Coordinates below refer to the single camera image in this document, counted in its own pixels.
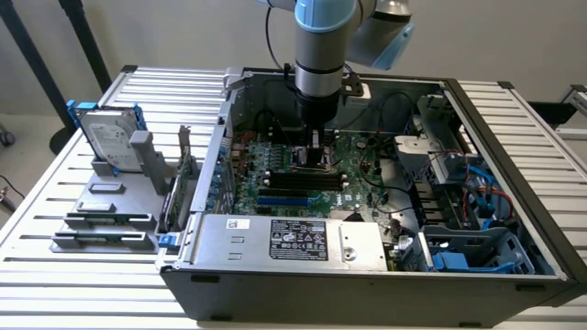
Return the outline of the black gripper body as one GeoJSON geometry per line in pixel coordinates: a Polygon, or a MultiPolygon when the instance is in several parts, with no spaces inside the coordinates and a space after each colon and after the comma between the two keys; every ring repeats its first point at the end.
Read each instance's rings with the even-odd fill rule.
{"type": "Polygon", "coordinates": [[[310,96],[301,89],[295,92],[295,108],[301,116],[306,132],[323,130],[338,112],[341,93],[329,96],[310,96]]]}

